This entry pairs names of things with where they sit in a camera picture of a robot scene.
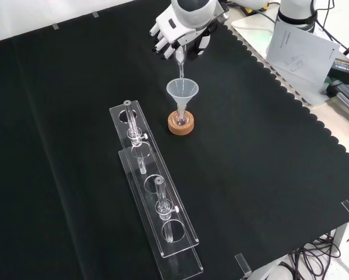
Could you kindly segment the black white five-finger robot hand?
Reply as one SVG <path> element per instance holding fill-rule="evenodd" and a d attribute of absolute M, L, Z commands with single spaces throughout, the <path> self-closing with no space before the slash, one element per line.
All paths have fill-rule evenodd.
<path fill-rule="evenodd" d="M 170 59 L 183 48 L 189 60 L 204 53 L 210 42 L 214 22 L 224 10 L 219 1 L 172 1 L 156 17 L 149 35 L 157 39 L 153 51 Z"/>

